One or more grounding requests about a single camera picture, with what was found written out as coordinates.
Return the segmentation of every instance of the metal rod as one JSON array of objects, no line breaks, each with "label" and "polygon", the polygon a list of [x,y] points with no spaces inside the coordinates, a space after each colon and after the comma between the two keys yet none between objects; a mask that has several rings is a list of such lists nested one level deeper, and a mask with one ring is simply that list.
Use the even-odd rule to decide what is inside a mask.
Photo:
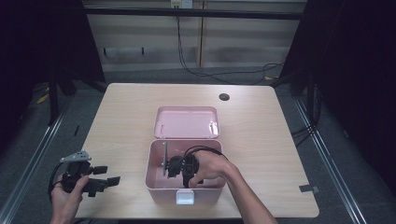
[{"label": "metal rod", "polygon": [[41,13],[77,13],[91,15],[136,15],[172,17],[208,17],[299,21],[303,19],[328,19],[327,15],[312,15],[299,12],[234,11],[188,8],[140,8],[140,7],[34,7]]}]

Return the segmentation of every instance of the wooden table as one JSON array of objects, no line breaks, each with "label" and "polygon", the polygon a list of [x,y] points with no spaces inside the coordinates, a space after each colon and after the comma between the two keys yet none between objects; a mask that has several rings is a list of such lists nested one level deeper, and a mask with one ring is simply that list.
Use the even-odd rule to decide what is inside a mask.
[{"label": "wooden table", "polygon": [[[227,93],[230,100],[221,101]],[[316,217],[318,206],[307,185],[274,89],[262,86],[111,84],[83,148],[92,165],[107,165],[105,178],[120,184],[82,201],[77,217],[235,218],[240,217],[228,187],[216,204],[163,205],[152,201],[145,185],[149,146],[155,140],[157,110],[164,105],[214,106],[227,158],[275,217]]]}]

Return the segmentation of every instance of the dark floor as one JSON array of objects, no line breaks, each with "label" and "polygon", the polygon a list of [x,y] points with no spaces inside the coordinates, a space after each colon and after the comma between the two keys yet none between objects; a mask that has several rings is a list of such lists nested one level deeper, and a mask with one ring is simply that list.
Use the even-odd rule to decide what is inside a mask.
[{"label": "dark floor", "polygon": [[[249,84],[260,80],[262,74],[222,76],[233,83]],[[155,82],[155,83],[200,83],[223,84],[210,77],[195,77],[181,69],[107,73],[108,82]],[[39,164],[38,172],[28,189],[21,206],[12,223],[49,223],[50,202],[47,196],[47,185],[50,173],[57,161],[65,156],[79,151],[91,127],[95,113],[103,93],[77,83],[78,92],[71,99],[71,104],[64,114],[64,120],[56,133],[43,162]],[[293,133],[304,127],[304,123],[291,97],[288,85],[276,88],[280,105]],[[17,185],[19,177],[35,153],[35,149],[47,130],[50,107],[46,101],[37,105],[35,100],[41,95],[36,92],[32,103],[26,110],[21,127],[12,140],[8,150],[0,158],[0,206],[4,205],[7,196]],[[340,173],[350,188],[352,195],[359,204],[366,223],[394,223],[396,220],[396,200],[384,185],[376,172],[365,162],[355,144],[346,139],[343,129],[334,115],[323,106],[318,131],[332,154]],[[279,223],[354,223],[344,202],[341,199],[332,179],[323,164],[322,158],[310,138],[297,147],[306,175],[311,185],[317,186],[316,200],[320,214],[316,218],[278,218]],[[190,223],[187,220],[164,222],[134,220],[128,223]],[[237,223],[239,220],[223,220],[222,223]],[[118,223],[117,220],[94,220],[92,223]],[[200,223],[214,223],[202,220]]]}]

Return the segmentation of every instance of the black clamp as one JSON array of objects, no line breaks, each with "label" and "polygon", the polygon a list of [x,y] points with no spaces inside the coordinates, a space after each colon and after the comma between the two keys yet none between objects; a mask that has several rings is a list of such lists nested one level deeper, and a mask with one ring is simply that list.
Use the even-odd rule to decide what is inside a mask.
[{"label": "black clamp", "polygon": [[[107,173],[107,166],[91,167],[91,164],[88,162],[91,159],[91,156],[83,150],[66,158],[61,158],[60,163],[53,170],[49,180],[49,198],[56,183],[60,182],[64,188],[64,191],[70,193],[73,191],[78,180],[82,176],[91,174],[101,175]],[[62,180],[52,184],[56,171],[64,163],[68,164],[66,172],[62,176]],[[82,192],[88,192],[88,197],[95,197],[96,192],[103,192],[106,188],[117,186],[119,183],[120,176],[111,177],[108,179],[90,178],[87,185],[82,189]]]}]

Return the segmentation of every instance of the open lid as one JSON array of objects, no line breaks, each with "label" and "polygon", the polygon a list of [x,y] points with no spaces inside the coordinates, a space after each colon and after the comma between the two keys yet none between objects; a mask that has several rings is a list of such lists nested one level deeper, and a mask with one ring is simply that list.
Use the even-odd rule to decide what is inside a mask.
[{"label": "open lid", "polygon": [[154,125],[157,138],[217,138],[219,122],[212,106],[162,106]]}]

